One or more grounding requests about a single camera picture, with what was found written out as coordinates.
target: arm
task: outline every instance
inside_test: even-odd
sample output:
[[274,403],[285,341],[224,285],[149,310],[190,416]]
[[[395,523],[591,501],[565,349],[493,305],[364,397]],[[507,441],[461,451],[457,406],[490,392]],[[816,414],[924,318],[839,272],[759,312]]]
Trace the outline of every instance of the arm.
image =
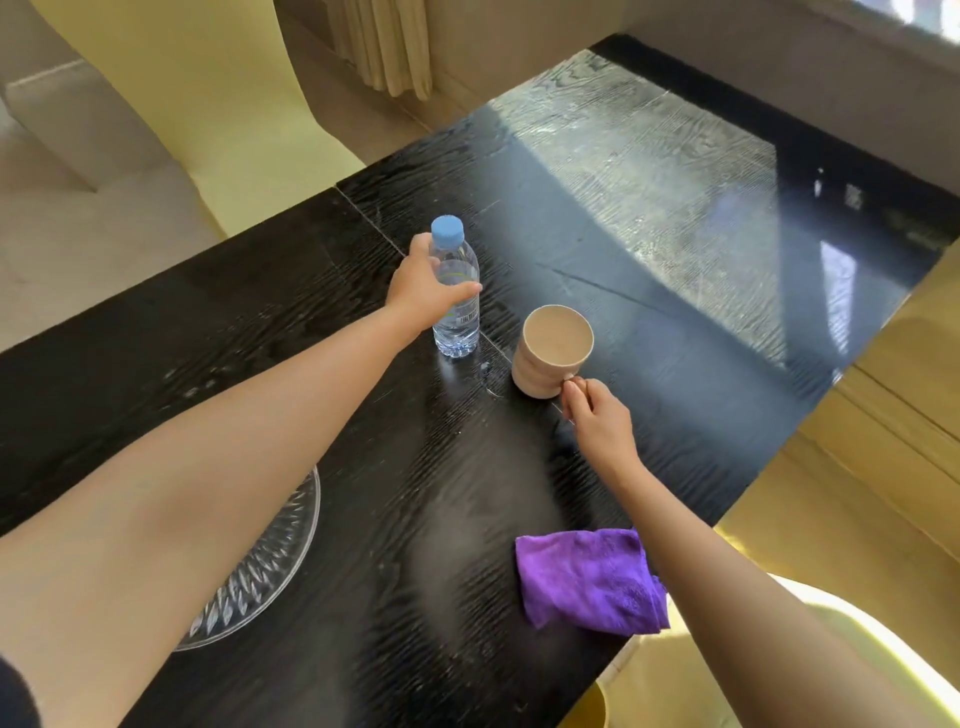
[[117,725],[394,357],[478,283],[418,235],[386,305],[178,415],[0,539],[0,655],[44,728]]
[[640,462],[630,412],[599,381],[564,386],[586,459],[630,515],[690,634],[744,726],[928,723],[766,572]]

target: hand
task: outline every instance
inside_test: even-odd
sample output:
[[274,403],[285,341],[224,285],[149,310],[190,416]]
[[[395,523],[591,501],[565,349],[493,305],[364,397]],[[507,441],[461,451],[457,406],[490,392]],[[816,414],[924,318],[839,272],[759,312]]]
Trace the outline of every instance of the hand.
[[643,468],[630,410],[606,384],[576,376],[564,382],[561,399],[564,416],[576,427],[580,452],[609,487],[616,487],[637,466]]
[[440,321],[453,305],[483,290],[480,283],[469,280],[456,285],[440,283],[434,273],[439,261],[429,252],[430,233],[414,235],[410,254],[394,272],[387,292],[387,308],[399,311],[417,334]]

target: forearm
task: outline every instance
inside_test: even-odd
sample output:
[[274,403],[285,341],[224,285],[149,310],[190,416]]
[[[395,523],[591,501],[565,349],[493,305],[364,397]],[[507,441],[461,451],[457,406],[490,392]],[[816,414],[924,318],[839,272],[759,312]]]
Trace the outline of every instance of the forearm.
[[[381,309],[158,427],[0,540],[16,595],[0,653],[69,711],[45,725],[119,722],[412,338]],[[99,681],[79,689],[90,665]]]
[[639,461],[611,480],[744,726],[925,725],[882,676]]

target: clear glass plate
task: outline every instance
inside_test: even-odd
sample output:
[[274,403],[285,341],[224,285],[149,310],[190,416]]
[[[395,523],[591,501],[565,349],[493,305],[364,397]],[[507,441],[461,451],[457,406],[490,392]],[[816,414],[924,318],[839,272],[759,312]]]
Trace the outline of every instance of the clear glass plate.
[[221,640],[265,610],[300,568],[319,517],[320,475],[314,468],[206,603],[174,651]]

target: plastic water bottle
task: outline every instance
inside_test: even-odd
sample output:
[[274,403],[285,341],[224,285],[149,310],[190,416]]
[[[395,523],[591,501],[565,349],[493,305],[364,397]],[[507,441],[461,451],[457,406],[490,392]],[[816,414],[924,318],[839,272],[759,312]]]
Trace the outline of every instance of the plastic water bottle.
[[[465,280],[480,280],[477,256],[464,239],[464,224],[459,217],[441,215],[430,226],[433,243],[430,254],[440,261],[437,280],[456,285]],[[457,303],[433,327],[437,349],[458,359],[477,348],[480,340],[480,296]]]

